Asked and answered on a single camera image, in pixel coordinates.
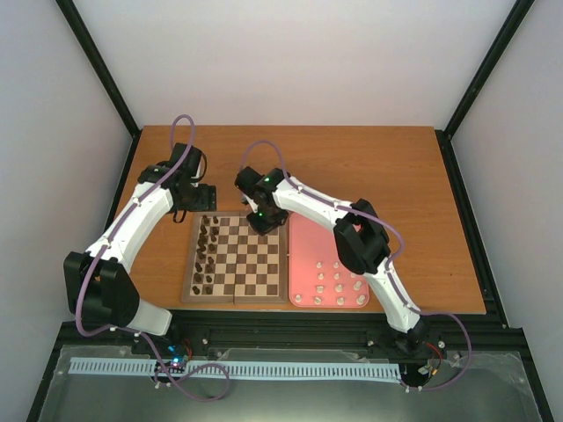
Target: pink tray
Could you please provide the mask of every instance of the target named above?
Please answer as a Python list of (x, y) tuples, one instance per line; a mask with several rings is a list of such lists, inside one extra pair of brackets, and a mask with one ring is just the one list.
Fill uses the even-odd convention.
[[(358, 280), (362, 285), (355, 290)], [(342, 287), (340, 292), (336, 291), (337, 285)], [(323, 286), (321, 293), (317, 291), (319, 286)], [(358, 304), (361, 295), (365, 299)], [(337, 303), (339, 298), (344, 299), (341, 305)], [(299, 214), (289, 218), (289, 299), (296, 306), (308, 308), (361, 308), (369, 301), (366, 280), (349, 272), (338, 259), (333, 233)]]

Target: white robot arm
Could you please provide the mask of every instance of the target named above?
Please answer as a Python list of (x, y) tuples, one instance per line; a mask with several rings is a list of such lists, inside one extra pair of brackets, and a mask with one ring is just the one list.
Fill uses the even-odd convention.
[(205, 156), (197, 148), (192, 147), (172, 176), (154, 188), (185, 147), (176, 144), (170, 160), (143, 171), (131, 199), (106, 232), (85, 253), (71, 252), (64, 260), (71, 312), (76, 312), (79, 291), (94, 257), (102, 253), (84, 297), (84, 319), (158, 336), (166, 334), (172, 314), (141, 299), (129, 273), (141, 246), (164, 215), (174, 213), (173, 220), (182, 222), (187, 211), (216, 209), (216, 188), (198, 183), (202, 178), (201, 158)]
[[(342, 210), (343, 207), (358, 206), (376, 216), (367, 201), (360, 200), (352, 204), (337, 200), (304, 185), (294, 177), (285, 179), (280, 169), (263, 176), (246, 167), (238, 174), (235, 185), (243, 193), (244, 202), (252, 207), (253, 212), (247, 218), (260, 234), (285, 223), (288, 211), (303, 215), (333, 231), (340, 261), (348, 270), (363, 275), (381, 302), (389, 326), (408, 333), (417, 325), (420, 315), (414, 309), (418, 308), (408, 296), (393, 264), (387, 265), (389, 238), (383, 227)], [(388, 271), (402, 297), (390, 283)]]

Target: wooden table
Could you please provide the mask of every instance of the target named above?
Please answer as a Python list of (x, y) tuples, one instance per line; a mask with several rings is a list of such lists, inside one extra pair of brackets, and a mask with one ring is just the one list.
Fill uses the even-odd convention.
[[(167, 126), (143, 129), (120, 211), (141, 171), (170, 156), (169, 132)], [(187, 142), (188, 136), (189, 127), (178, 127), (175, 141)], [(343, 200), (369, 200), (379, 217), (402, 234), (406, 248), (396, 267), (422, 309), (485, 313), (433, 128), (198, 127), (194, 144), (205, 152), (209, 164), (203, 182), (217, 186), (219, 211), (243, 209), (234, 186), (240, 159), (250, 143), (264, 138), (280, 146), (289, 171), (305, 184)], [(274, 151), (265, 145), (255, 149), (247, 163), (261, 172), (278, 165)], [(131, 272), (143, 299), (169, 309), (304, 310), (290, 302), (182, 303), (191, 225), (189, 213), (181, 224), (173, 223), (169, 215), (150, 234)], [(391, 238), (390, 245), (395, 250), (397, 240)], [(361, 311), (381, 312), (382, 308), (372, 295)]]

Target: checkered pattern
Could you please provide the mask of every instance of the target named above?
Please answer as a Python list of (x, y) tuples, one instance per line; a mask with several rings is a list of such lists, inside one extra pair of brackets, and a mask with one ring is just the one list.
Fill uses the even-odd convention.
[[(214, 220), (214, 213), (206, 213), (206, 222), (202, 213), (194, 215), (197, 232), (191, 245), (194, 261), (191, 266), (188, 263), (186, 283), (190, 286), (185, 289), (185, 302), (284, 302), (282, 283), (287, 286), (287, 269), (282, 271), (282, 266), (287, 261), (282, 262), (281, 256), (287, 256), (287, 247), (281, 242), (279, 229), (259, 236), (244, 215), (218, 214)], [(201, 226), (207, 231), (206, 251), (198, 257), (195, 251)], [(212, 240), (214, 229), (218, 234)]]

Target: purple cable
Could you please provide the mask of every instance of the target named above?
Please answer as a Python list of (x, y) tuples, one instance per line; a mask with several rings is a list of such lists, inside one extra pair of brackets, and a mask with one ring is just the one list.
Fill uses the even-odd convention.
[[(170, 380), (172, 385), (174, 387), (176, 387), (184, 396), (189, 397), (189, 398), (191, 398), (191, 399), (193, 399), (197, 402), (206, 403), (206, 402), (215, 402), (216, 400), (223, 398), (227, 394), (227, 392), (229, 391), (229, 388), (230, 388), (229, 372), (227, 371), (227, 369), (223, 365), (219, 365), (218, 363), (205, 363), (205, 364), (203, 364), (199, 367), (195, 367), (190, 372), (188, 372), (187, 374), (185, 374), (184, 376), (182, 376), (181, 378), (176, 380), (170, 374), (170, 371), (168, 370), (168, 367), (165, 365), (165, 362), (162, 360), (162, 357), (160, 356), (160, 353), (158, 352), (157, 347), (153, 343), (152, 338), (150, 338), (150, 336), (146, 332), (142, 332), (141, 336), (147, 341), (147, 343), (149, 343), (150, 348), (152, 349), (153, 353), (157, 357), (157, 362), (160, 365), (161, 371), (164, 372), (166, 374), (166, 376), (168, 376), (168, 379)], [(187, 378), (189, 378), (193, 374), (196, 374), (196, 373), (202, 371), (202, 369), (205, 369), (206, 367), (216, 367), (221, 372), (223, 372), (224, 375), (225, 375), (225, 386), (223, 388), (223, 391), (221, 391), (221, 393), (219, 393), (219, 395), (214, 396), (214, 397), (208, 397), (208, 398), (196, 396), (195, 394), (192, 394), (189, 391), (184, 390), (182, 388), (182, 386), (179, 385), (181, 382), (183, 382), (184, 380), (186, 380)]]
[[(120, 217), (120, 219), (115, 223), (115, 225), (113, 226), (112, 231), (110, 231), (109, 235), (107, 236), (107, 241), (109, 243), (112, 242), (113, 238), (115, 237), (115, 235), (117, 234), (117, 232), (120, 230), (121, 226), (123, 225), (123, 223), (128, 219), (128, 217), (131, 215), (131, 213), (135, 210), (135, 208), (137, 206), (141, 206), (143, 203), (143, 200), (149, 196), (151, 193), (153, 193), (156, 189), (158, 189), (169, 177), (172, 176), (172, 174), (182, 165), (182, 163), (184, 162), (184, 160), (187, 157), (187, 153), (189, 152), (189, 150), (192, 148), (192, 145), (194, 144), (194, 137), (195, 137), (195, 123), (194, 120), (188, 116), (187, 114), (181, 114), (180, 116), (178, 116), (176, 119), (174, 119), (174, 122), (172, 123), (172, 126), (170, 128), (170, 145), (171, 148), (174, 145), (174, 131), (176, 129), (176, 126), (178, 125), (178, 122), (182, 119), (188, 119), (190, 122), (190, 138), (189, 141), (187, 143), (186, 149), (184, 150), (184, 152), (182, 153), (182, 155), (180, 156), (178, 162), (173, 165), (173, 167), (166, 172), (166, 174), (160, 178), (153, 186), (151, 186), (149, 189), (147, 189), (141, 196), (139, 196), (138, 200), (139, 203), (137, 204), (131, 204), (131, 206), (129, 206), (129, 208), (123, 213), (123, 215)], [(108, 247), (106, 245), (102, 246), (99, 249), (99, 252), (96, 254), (96, 256), (94, 257), (94, 259), (92, 260), (92, 262), (90, 263), (90, 266), (88, 267), (88, 270), (86, 271), (86, 275), (84, 276), (84, 282), (82, 283), (82, 286), (80, 287), (80, 292), (78, 293), (78, 299), (77, 299), (77, 310), (76, 310), (76, 323), (77, 323), (77, 330), (80, 334), (82, 334), (85, 337), (91, 337), (91, 336), (95, 336), (96, 334), (101, 333), (102, 331), (108, 330), (109, 328), (112, 327), (112, 325), (107, 324), (104, 326), (101, 326), (95, 330), (92, 331), (87, 331), (84, 329), (83, 325), (82, 325), (82, 307), (84, 306), (84, 298), (86, 296), (86, 290), (88, 289), (88, 285), (90, 284), (92, 275), (94, 273), (94, 270), (96, 268), (96, 266), (98, 265), (99, 261), (101, 260), (102, 256), (104, 255), (104, 253), (107, 251)], [(127, 331), (127, 332), (133, 332), (136, 333), (137, 331), (131, 330), (129, 328), (120, 328), (121, 330)], [(217, 363), (207, 363), (204, 365), (201, 365), (200, 367), (195, 368), (194, 370), (192, 370), (190, 373), (182, 376), (179, 380), (175, 380), (174, 377), (170, 374), (170, 372), (168, 371), (168, 369), (166, 369), (166, 365), (164, 363), (164, 361), (162, 360), (162, 357), (160, 356), (160, 353), (158, 352), (157, 347), (155, 346), (154, 342), (152, 341), (152, 339), (149, 337), (149, 335), (145, 332), (140, 332), (139, 333), (149, 344), (150, 348), (152, 349), (152, 352), (155, 354), (155, 356), (157, 357), (157, 361), (160, 364), (161, 368), (164, 369), (164, 373), (168, 376), (168, 379), (171, 381), (171, 383), (185, 396), (192, 398), (193, 400), (196, 400), (198, 402), (212, 402), (215, 400), (219, 400), (220, 398), (224, 397), (225, 394), (227, 394), (227, 391), (229, 391), (229, 387), (230, 387), (230, 377), (229, 377), (229, 373), (227, 372), (227, 369), (225, 369), (225, 367), (223, 367), (222, 365), (219, 365)], [(223, 391), (221, 392), (221, 394), (219, 394), (216, 397), (209, 397), (209, 398), (205, 398), (205, 397), (199, 397), (196, 396), (184, 389), (182, 389), (182, 387), (179, 385), (180, 382), (184, 381), (186, 378), (188, 378), (189, 376), (195, 374), (196, 372), (201, 371), (202, 369), (206, 368), (206, 367), (217, 367), (219, 368), (224, 374), (225, 374), (225, 388), (223, 389)]]
[[(283, 159), (283, 155), (282, 152), (280, 151), (280, 149), (278, 148), (278, 146), (267, 140), (267, 139), (262, 139), (260, 141), (256, 141), (254, 143), (252, 143), (245, 151), (245, 153), (243, 154), (241, 163), (240, 163), (240, 170), (243, 170), (244, 166), (245, 166), (245, 162), (246, 159), (248, 158), (248, 155), (250, 154), (250, 152), (258, 145), (265, 143), (269, 146), (271, 146), (272, 148), (275, 149), (275, 152), (278, 156), (278, 159), (280, 160), (280, 165), (281, 165), (281, 171), (283, 171), (283, 177), (287, 180), (287, 182), (291, 185), (291, 187), (293, 187), (294, 189), (298, 189), (298, 185), (291, 180), (291, 178), (289, 178), (289, 174), (287, 171), (287, 167), (285, 165), (285, 160)], [(313, 198), (314, 200), (317, 200), (329, 207), (333, 207), (334, 204), (329, 201), (326, 200), (325, 198), (322, 198), (318, 195), (316, 195), (313, 192), (309, 192), (306, 189), (301, 190), (301, 193), (309, 196), (310, 198)], [(403, 302), (404, 305), (408, 305), (408, 300), (403, 296), (403, 294), (401, 293), (401, 291), (398, 289), (397, 286), (397, 282), (395, 281), (395, 279), (392, 276), (392, 273), (389, 271), (390, 270), (390, 266), (391, 263), (397, 259), (400, 254), (403, 252), (403, 250), (405, 249), (405, 241), (403, 240), (403, 237), (399, 234), (399, 232), (393, 227), (391, 226), (388, 222), (384, 222), (383, 220), (375, 217), (374, 215), (371, 214), (367, 214), (364, 213), (362, 211), (359, 211), (357, 209), (353, 209), (351, 207), (345, 207), (342, 205), (338, 205), (337, 208), (340, 211), (346, 211), (348, 213), (352, 213), (354, 215), (358, 215), (360, 217), (364, 217), (367, 218), (373, 222), (376, 222), (378, 224), (381, 224), (382, 226), (384, 226), (386, 229), (388, 229), (391, 233), (393, 233), (393, 235), (395, 235), (395, 237), (398, 239), (398, 249), (397, 251), (395, 251), (394, 253), (392, 253), (389, 257), (389, 259), (387, 259), (387, 262), (385, 263), (385, 269), (387, 270), (387, 276), (389, 277), (389, 282), (391, 283), (393, 290), (395, 290), (395, 293), (397, 293), (398, 298)], [(418, 315), (421, 316), (425, 316), (425, 317), (430, 317), (430, 316), (434, 316), (434, 315), (445, 315), (447, 317), (452, 318), (457, 325), (459, 325), (459, 328), (461, 328), (461, 331), (463, 332), (464, 336), (465, 336), (465, 340), (467, 341), (467, 363), (465, 364), (465, 366), (461, 369), (461, 371), (455, 376), (453, 377), (451, 380), (445, 382), (444, 384), (441, 384), (437, 387), (429, 387), (429, 388), (425, 388), (422, 389), (424, 391), (437, 391), (439, 389), (443, 389), (445, 387), (448, 387), (449, 385), (453, 384), (454, 382), (456, 382), (457, 380), (459, 380), (467, 371), (467, 369), (469, 368), (469, 366), (471, 365), (472, 362), (472, 356), (473, 356), (473, 350), (472, 350), (472, 342), (471, 339), (469, 338), (469, 333), (467, 332), (467, 330), (465, 329), (464, 324), (461, 322), (461, 320), (454, 314), (452, 314), (451, 312), (425, 312), (422, 310), (418, 310), (416, 308), (411, 308), (411, 310)]]

